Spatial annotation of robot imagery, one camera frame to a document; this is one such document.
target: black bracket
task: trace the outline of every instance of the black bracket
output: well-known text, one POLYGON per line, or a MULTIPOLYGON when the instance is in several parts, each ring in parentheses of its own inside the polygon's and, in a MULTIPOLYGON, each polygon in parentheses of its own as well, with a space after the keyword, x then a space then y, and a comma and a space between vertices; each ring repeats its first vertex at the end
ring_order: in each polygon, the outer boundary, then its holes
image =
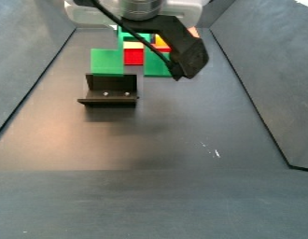
POLYGON ((88 94, 79 99, 84 105, 136 105, 137 75, 104 77, 87 74, 88 94))

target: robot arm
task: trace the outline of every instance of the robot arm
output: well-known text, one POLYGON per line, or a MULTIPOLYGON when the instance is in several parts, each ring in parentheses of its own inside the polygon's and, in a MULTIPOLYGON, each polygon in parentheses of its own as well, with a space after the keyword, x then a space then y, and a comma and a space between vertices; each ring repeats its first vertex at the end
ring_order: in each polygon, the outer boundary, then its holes
MULTIPOLYGON (((147 16, 155 16, 155 14, 176 16, 183 25, 189 28, 197 25, 203 14, 203 6, 205 6, 209 1, 211 0, 149 0, 147 4, 141 3, 143 9, 128 6, 127 2, 132 1, 127 0, 100 0, 100 3, 119 18, 124 16, 125 18, 140 21, 145 19, 147 16)), ((115 24, 105 14, 95 8, 91 1, 65 0, 65 9, 69 19, 77 24, 93 26, 115 24)))
POLYGON ((203 14, 203 2, 209 0, 65 0, 69 18, 83 24, 113 22, 160 56, 172 77, 193 78, 208 63, 203 40, 187 30, 203 14), (159 34, 169 47, 169 60, 137 34, 159 34))

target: green block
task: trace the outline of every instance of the green block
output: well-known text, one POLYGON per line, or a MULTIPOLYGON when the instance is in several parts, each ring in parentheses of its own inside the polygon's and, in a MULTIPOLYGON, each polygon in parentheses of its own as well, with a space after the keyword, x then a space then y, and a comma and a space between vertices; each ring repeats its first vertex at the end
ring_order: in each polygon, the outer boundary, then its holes
MULTIPOLYGON (((172 77, 164 61, 149 48, 145 48, 144 55, 145 55, 144 76, 145 77, 172 77)), ((163 55, 167 57, 167 59, 169 59, 168 52, 164 52, 163 55)))
POLYGON ((91 73, 101 76, 121 76, 125 73, 124 49, 92 49, 91 73))

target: black surface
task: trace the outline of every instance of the black surface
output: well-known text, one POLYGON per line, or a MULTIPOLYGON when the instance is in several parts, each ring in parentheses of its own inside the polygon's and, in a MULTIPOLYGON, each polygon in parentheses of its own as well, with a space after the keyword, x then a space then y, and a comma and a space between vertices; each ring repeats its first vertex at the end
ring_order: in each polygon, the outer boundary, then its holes
POLYGON ((308 168, 308 7, 239 0, 212 32, 288 162, 308 168))
POLYGON ((140 77, 136 108, 87 110, 89 48, 115 34, 76 32, 0 134, 0 239, 308 238, 308 173, 201 35, 199 77, 140 77))

